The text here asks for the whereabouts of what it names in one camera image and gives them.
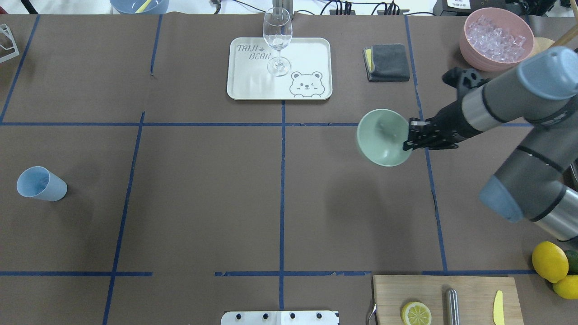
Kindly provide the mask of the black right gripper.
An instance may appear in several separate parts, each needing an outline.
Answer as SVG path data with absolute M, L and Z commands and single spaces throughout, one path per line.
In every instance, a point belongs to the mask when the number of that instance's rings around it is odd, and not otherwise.
M 439 127 L 430 121 L 417 118 L 409 119 L 407 140 L 403 142 L 404 151 L 416 149 L 446 150 L 457 149 L 458 145 L 442 137 Z

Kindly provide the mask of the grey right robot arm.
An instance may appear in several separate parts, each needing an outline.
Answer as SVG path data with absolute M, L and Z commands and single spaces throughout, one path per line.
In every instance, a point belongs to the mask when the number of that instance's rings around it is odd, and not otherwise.
M 402 149 L 456 149 L 485 132 L 523 120 L 528 131 L 488 179 L 479 198 L 508 222 L 528 220 L 559 242 L 577 244 L 577 191 L 562 174 L 577 159 L 577 53 L 555 46 L 484 79 L 448 70 L 455 101 L 429 119 L 411 119 Z

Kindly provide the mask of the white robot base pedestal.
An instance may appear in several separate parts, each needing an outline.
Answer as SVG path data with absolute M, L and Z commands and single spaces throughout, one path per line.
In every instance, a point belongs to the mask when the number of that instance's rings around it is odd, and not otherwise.
M 339 312 L 321 311 L 231 311 L 221 325 L 339 325 Z

